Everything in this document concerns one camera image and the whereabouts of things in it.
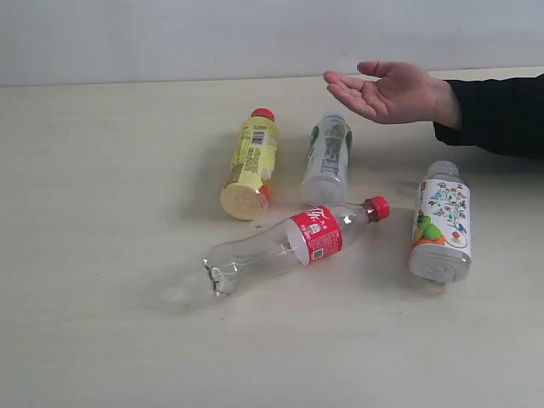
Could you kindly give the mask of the person's open bare hand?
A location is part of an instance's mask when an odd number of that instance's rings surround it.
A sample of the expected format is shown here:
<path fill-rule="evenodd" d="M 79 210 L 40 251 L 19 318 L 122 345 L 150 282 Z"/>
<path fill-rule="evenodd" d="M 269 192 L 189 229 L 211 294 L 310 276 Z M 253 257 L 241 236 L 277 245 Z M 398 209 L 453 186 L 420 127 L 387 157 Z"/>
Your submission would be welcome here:
<path fill-rule="evenodd" d="M 366 61 L 360 62 L 357 70 L 374 79 L 337 71 L 324 74 L 327 90 L 352 112 L 380 124 L 461 126 L 461 108 L 451 85 L 423 68 L 405 62 Z"/>

